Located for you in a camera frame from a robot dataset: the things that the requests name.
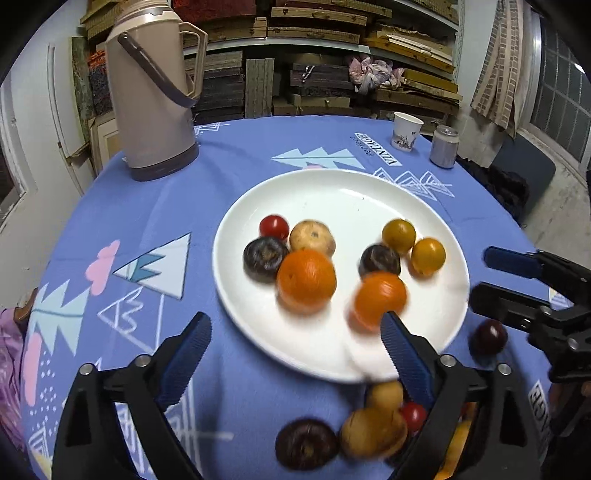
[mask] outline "potato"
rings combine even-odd
[[[399,413],[362,408],[343,424],[340,444],[354,458],[387,458],[403,447],[407,434],[406,422]]]
[[[387,412],[398,411],[402,407],[404,390],[398,381],[374,385],[368,392],[366,406]]]
[[[293,227],[290,234],[290,247],[292,251],[311,248],[330,258],[335,253],[336,243],[325,224],[304,220]]]

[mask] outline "red fruit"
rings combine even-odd
[[[407,402],[400,409],[400,414],[406,420],[408,431],[411,435],[415,435],[421,428],[427,419],[427,411],[423,406],[415,402]]]
[[[269,215],[263,218],[259,224],[259,231],[261,236],[274,236],[283,242],[290,236],[290,226],[279,215]]]

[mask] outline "pink cloud pattern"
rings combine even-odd
[[[119,240],[115,240],[108,247],[101,249],[97,259],[86,269],[86,279],[92,282],[90,286],[91,295],[100,295],[107,286],[111,267],[115,261],[115,254],[120,244]]]
[[[22,361],[22,375],[24,377],[25,400],[32,407],[35,405],[37,392],[37,372],[39,370],[39,357],[41,356],[41,344],[43,339],[39,332],[33,332],[27,342],[25,358]]]

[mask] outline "purple fabric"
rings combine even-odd
[[[14,322],[14,309],[0,313],[0,424],[15,447],[25,449],[21,421],[22,334]]]

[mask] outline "blue tablecloth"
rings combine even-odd
[[[390,122],[334,116],[198,127],[198,159],[148,183],[132,181],[122,154],[116,155],[67,224],[31,316],[22,417],[36,472],[47,476],[63,403],[81,364],[124,366],[141,353],[153,353],[202,310],[212,318],[211,344],[181,402],[167,412],[190,458],[206,480],[304,477],[276,461],[277,433],[304,416],[323,419],[338,431],[362,406],[364,386],[309,378],[258,350],[220,305],[211,265],[213,238],[225,212],[247,190],[281,173],[316,164],[396,183],[449,224],[466,257],[471,285],[488,281],[547,299],[541,283],[483,265],[489,245],[533,249],[496,200],[460,166],[443,170],[429,162],[431,144],[424,138],[413,152],[402,153],[390,146],[391,134]],[[165,257],[170,261],[155,267]],[[154,269],[161,274],[154,275]],[[448,348],[465,365],[475,366],[467,337],[481,320],[469,312]],[[548,363],[524,334],[511,331],[509,337],[498,360],[518,367],[543,422],[539,392],[549,386]],[[118,411],[139,473],[153,478],[127,409]],[[381,480],[390,473],[381,462],[338,458],[305,478]]]

